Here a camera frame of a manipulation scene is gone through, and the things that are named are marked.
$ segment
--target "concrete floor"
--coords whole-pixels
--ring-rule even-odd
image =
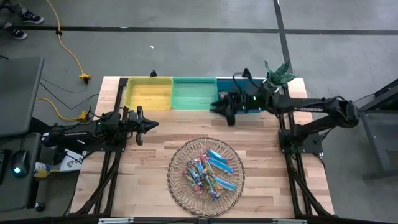
[[[61,23],[70,26],[213,27],[277,29],[272,0],[69,0],[52,1]],[[32,12],[55,25],[45,0],[22,1]],[[397,30],[398,2],[394,0],[279,0],[286,29]],[[20,23],[17,18],[10,18]],[[73,58],[53,31],[28,31],[25,41],[0,32],[0,55],[10,58],[41,55],[42,76],[72,91],[84,88]],[[249,68],[263,77],[263,61],[278,67],[284,61],[279,34],[222,34],[173,32],[64,32],[64,44],[93,76],[82,94],[71,95],[52,86],[68,105],[99,92],[105,75],[231,76]],[[398,78],[396,35],[287,35],[295,73],[302,74],[309,96],[342,95],[355,100]],[[52,98],[41,87],[38,96]],[[68,110],[74,117],[96,98]],[[37,102],[34,116],[48,124],[65,123],[46,102]],[[363,182],[362,175],[379,166],[362,125],[336,128],[323,142],[326,174],[335,213],[345,218],[398,222],[398,179]],[[42,158],[51,160],[51,152]],[[59,174],[40,185],[46,211],[0,214],[0,220],[61,215],[68,206],[77,173]]]

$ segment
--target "yellow extension cord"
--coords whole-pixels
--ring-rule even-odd
[[[86,74],[86,73],[83,72],[83,68],[81,67],[80,62],[79,62],[79,60],[77,59],[77,57],[76,57],[66,46],[64,46],[64,44],[62,43],[61,33],[60,33],[60,32],[61,32],[61,23],[60,23],[60,19],[59,19],[59,17],[58,17],[58,14],[57,14],[55,8],[52,6],[50,0],[47,0],[47,2],[48,2],[48,4],[51,6],[51,8],[52,8],[52,10],[53,10],[53,12],[54,12],[54,14],[55,14],[55,17],[57,18],[57,23],[58,23],[58,32],[57,32],[57,36],[58,36],[58,39],[60,40],[60,44],[61,44],[61,46],[62,46],[70,55],[72,55],[72,57],[76,60],[76,63],[77,63],[77,65],[79,66],[80,72],[81,72],[79,78],[80,78],[81,80],[85,81],[85,83],[87,84],[87,83],[88,83],[88,80],[91,78],[91,76],[90,76],[89,74]]]
[[[54,108],[54,110],[57,113],[57,115],[61,119],[65,120],[65,121],[84,121],[86,119],[86,117],[87,117],[87,112],[83,111],[81,113],[81,115],[77,116],[76,118],[65,118],[58,112],[57,107],[55,106],[55,104],[51,100],[49,100],[49,99],[47,99],[45,97],[37,97],[36,100],[45,100],[45,101],[49,102],[52,105],[52,107]]]

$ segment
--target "sneaker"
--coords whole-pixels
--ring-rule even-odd
[[[13,25],[11,25],[7,28],[3,27],[3,29],[6,30],[9,34],[11,34],[17,40],[24,40],[27,37],[27,34],[24,31],[17,30]]]
[[[29,10],[26,10],[25,13],[20,14],[19,16],[21,17],[22,21],[24,21],[24,22],[31,22],[34,24],[41,24],[42,22],[44,22],[43,17],[31,13],[31,12],[29,12]]]

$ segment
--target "wire basket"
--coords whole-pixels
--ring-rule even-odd
[[[232,175],[217,168],[213,169],[220,178],[236,184],[235,192],[224,190],[220,199],[215,202],[206,187],[201,195],[197,195],[181,174],[187,168],[187,161],[197,158],[207,149],[228,158],[228,165],[234,169]],[[174,154],[167,173],[167,185],[175,202],[184,210],[199,217],[215,217],[226,213],[240,198],[244,185],[244,168],[238,154],[225,142],[213,138],[198,138],[187,142]]]

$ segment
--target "wooden table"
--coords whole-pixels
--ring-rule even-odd
[[[119,78],[104,77],[96,114],[113,110]],[[301,78],[289,83],[289,91],[291,97],[307,97]],[[127,142],[116,182],[113,217],[191,217],[170,196],[167,168],[180,146],[205,136],[220,139],[235,149],[246,173],[241,198],[220,217],[294,217],[285,157],[277,140],[279,121],[274,115],[267,112],[240,114],[232,128],[227,127],[223,117],[208,111],[144,111],[144,116],[160,125],[143,137],[143,146],[138,146],[135,138]],[[294,117],[300,124],[312,120],[310,113],[298,112]],[[103,152],[95,152],[84,160],[71,212],[81,208],[97,188],[103,157]],[[303,154],[302,157],[308,187],[325,209],[333,213],[321,162],[312,154]],[[304,211],[302,192],[299,187],[297,189],[300,208]],[[107,195],[108,189],[104,191],[102,209]]]

